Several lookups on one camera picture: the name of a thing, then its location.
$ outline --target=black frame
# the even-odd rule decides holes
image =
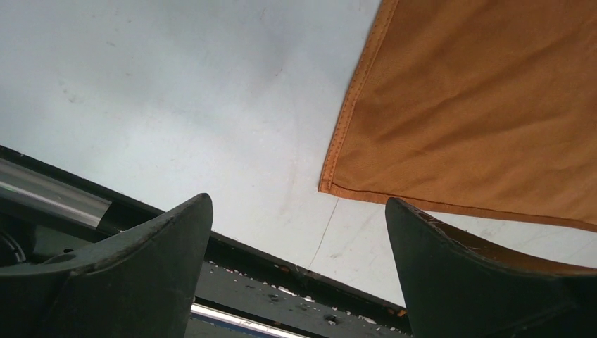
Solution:
[[[0,158],[112,201],[112,217],[148,220],[163,213],[162,210],[3,146],[0,146]],[[41,215],[30,214],[29,217]],[[109,236],[109,232],[102,234],[79,227],[61,230],[91,242]],[[221,234],[212,232],[205,262],[195,292],[195,303],[307,337],[412,335],[404,308]]]

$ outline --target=stitching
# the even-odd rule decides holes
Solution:
[[[332,135],[332,143],[329,146],[328,155],[323,165],[323,171],[320,182],[321,190],[323,190],[323,188],[327,188],[327,191],[329,192],[332,188],[332,180],[334,178],[336,164],[338,162],[340,150],[342,149],[342,145],[344,144],[346,133],[348,132],[348,128],[350,127],[350,122],[353,116],[356,101],[360,96],[360,92],[363,90],[363,87],[365,86],[365,82],[368,78],[371,65],[377,57],[377,52],[379,51],[379,48],[381,46],[380,42],[382,38],[386,35],[387,28],[389,26],[389,23],[391,22],[391,19],[394,16],[393,14],[397,4],[398,0],[384,0],[384,2],[381,5],[381,8],[379,9],[378,16],[375,19],[375,24],[371,29],[369,40],[367,41],[363,53],[361,54],[361,59],[359,60],[357,68],[353,75],[353,80],[351,81],[351,84],[348,87],[348,94],[346,95],[345,102],[342,106],[342,109],[340,110],[340,117],[338,119],[336,130]],[[378,30],[378,21],[382,18],[384,22],[382,23],[381,29]]]
[[[352,190],[347,189],[344,187],[340,187],[337,184],[332,184],[332,188],[330,194],[333,194],[337,197],[346,198],[346,199],[355,199],[358,201],[376,203],[376,204],[385,204],[386,201],[390,198],[398,197],[400,199],[407,199],[409,200],[408,203],[410,204],[417,204],[420,208],[427,209],[428,211],[437,211],[443,213],[456,213],[461,215],[471,215],[474,217],[485,217],[485,218],[504,218],[507,216],[507,220],[515,220],[519,222],[527,222],[527,223],[547,223],[551,225],[559,225],[565,227],[573,227],[577,229],[587,230],[591,232],[597,232],[596,226],[593,223],[587,223],[582,220],[575,220],[571,218],[559,218],[554,216],[545,216],[545,215],[530,215],[528,213],[515,213],[512,211],[498,211],[493,209],[487,208],[477,208],[474,206],[459,206],[456,204],[447,204],[444,202],[435,202],[435,201],[428,201],[425,199],[417,199],[414,197],[408,196],[400,196],[400,195],[390,195],[390,194],[383,194],[379,192],[365,192],[360,190]]]

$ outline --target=reflective strip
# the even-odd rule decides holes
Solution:
[[[288,331],[280,330],[275,327],[255,323],[253,321],[237,317],[235,315],[230,315],[228,313],[224,313],[218,310],[214,310],[212,308],[208,308],[206,306],[202,306],[199,304],[193,304],[191,306],[191,312],[197,315],[202,315],[207,318],[211,318],[220,322],[224,322],[227,324],[231,324],[234,326],[242,327],[244,329],[248,329],[254,332],[259,332],[264,335],[276,338],[307,338],[305,336],[294,334]]]
[[[0,197],[96,228],[110,201],[0,159]]]

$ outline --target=stitched hem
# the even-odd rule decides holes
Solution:
[[[327,150],[327,155],[325,156],[325,162],[323,164],[323,170],[321,172],[321,178],[318,187],[320,192],[329,193],[330,189],[332,188],[332,180],[334,179],[338,156],[340,154],[340,150],[342,149],[346,132],[348,132],[348,127],[351,124],[355,104],[360,96],[361,90],[363,90],[365,82],[367,81],[371,66],[377,57],[377,52],[379,51],[380,46],[382,45],[388,30],[388,26],[394,16],[394,11],[396,10],[398,1],[399,0],[383,0],[382,4],[379,6],[377,17],[373,22],[373,27],[371,28],[369,37],[365,43],[365,48],[363,49],[363,53],[360,56],[360,60],[355,69],[351,84],[348,87],[346,96],[344,97],[344,103],[342,104],[342,109],[340,110],[340,116],[338,117],[338,122],[336,123],[332,141]]]
[[[496,211],[491,209],[475,208],[471,206],[457,206],[441,202],[426,201],[423,199],[414,199],[406,196],[381,194],[377,192],[362,192],[350,190],[339,185],[332,184],[327,192],[344,199],[354,199],[357,201],[385,204],[391,197],[398,197],[412,204],[419,209],[426,211],[436,211],[439,213],[454,213],[457,215],[474,216],[480,218],[494,218],[498,220],[515,220],[527,223],[541,223],[549,225],[559,225],[563,227],[573,227],[580,230],[597,232],[597,225],[585,223],[580,220],[571,220],[569,218],[557,218],[550,216],[528,215],[524,213],[512,213],[508,211]]]

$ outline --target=white surface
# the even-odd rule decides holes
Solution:
[[[216,232],[404,305],[382,206],[316,192],[378,4],[2,1],[0,144],[162,209],[208,192]],[[592,233],[440,218],[597,265]]]

